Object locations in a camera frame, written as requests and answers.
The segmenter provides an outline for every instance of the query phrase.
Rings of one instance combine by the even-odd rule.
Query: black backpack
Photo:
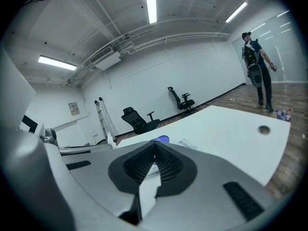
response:
[[[259,52],[256,52],[256,50],[250,45],[250,42],[245,44],[242,48],[242,59],[245,60],[248,67],[258,64]]]

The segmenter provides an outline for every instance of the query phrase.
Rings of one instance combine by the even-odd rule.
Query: man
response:
[[[251,40],[251,32],[248,33],[243,33],[242,34],[242,38],[245,41],[245,45],[247,43],[249,43],[254,50],[256,51],[257,55],[259,55],[259,60],[258,60],[258,65],[260,66],[261,72],[262,72],[262,77],[263,77],[263,84],[265,87],[265,93],[266,93],[266,106],[265,108],[269,111],[269,112],[273,112],[274,109],[271,106],[271,79],[270,79],[270,74],[268,69],[266,68],[266,65],[264,63],[264,59],[269,63],[269,66],[272,70],[276,71],[276,66],[270,61],[268,55],[264,52],[264,50],[262,49],[262,47],[259,45],[259,43],[257,41],[252,41]],[[248,65],[247,62],[245,61],[246,64],[246,68],[247,68],[247,74],[248,73]],[[260,106],[263,105],[263,92],[262,92],[262,87],[258,87],[257,88],[258,91],[258,97],[259,97],[259,102],[258,104]]]

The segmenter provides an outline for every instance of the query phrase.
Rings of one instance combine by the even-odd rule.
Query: black office chair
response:
[[[147,114],[147,116],[149,115],[151,118],[151,121],[148,123],[146,123],[146,121],[143,120],[142,117],[138,114],[138,112],[135,111],[132,107],[128,107],[123,111],[124,115],[122,116],[122,119],[134,128],[134,132],[136,134],[143,134],[152,131],[158,126],[160,122],[159,119],[153,120],[152,114],[154,113],[154,111]]]
[[[184,98],[184,102],[181,103],[180,98],[178,97],[178,95],[175,93],[175,91],[173,90],[173,87],[168,87],[168,90],[173,94],[173,96],[175,97],[175,100],[177,101],[177,106],[179,110],[182,109],[186,109],[183,113],[182,113],[182,117],[184,117],[185,115],[191,115],[193,112],[198,111],[196,109],[191,109],[191,106],[194,105],[194,100],[190,99],[187,100],[187,97],[190,95],[189,93],[185,93],[182,95],[182,98]]]

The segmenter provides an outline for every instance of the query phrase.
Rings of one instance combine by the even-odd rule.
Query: wooden floor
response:
[[[264,116],[276,117],[275,113],[269,114],[263,107],[257,105],[257,90],[252,85],[240,86],[228,94],[198,108],[204,109],[209,105],[216,105],[241,111],[247,111]],[[272,106],[276,109],[292,109],[291,130],[283,157],[267,184],[277,198],[293,191],[301,181],[308,161],[308,84],[272,84]],[[177,116],[168,121],[161,122],[158,128],[180,120]],[[134,133],[117,138],[121,140],[136,136]]]

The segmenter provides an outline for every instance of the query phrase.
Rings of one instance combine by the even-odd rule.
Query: white table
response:
[[[261,125],[270,128],[268,135],[258,132]],[[289,131],[289,122],[211,105],[162,128],[123,140],[117,148],[161,135],[169,136],[170,143],[185,138],[199,151],[226,159],[265,186],[282,158]]]

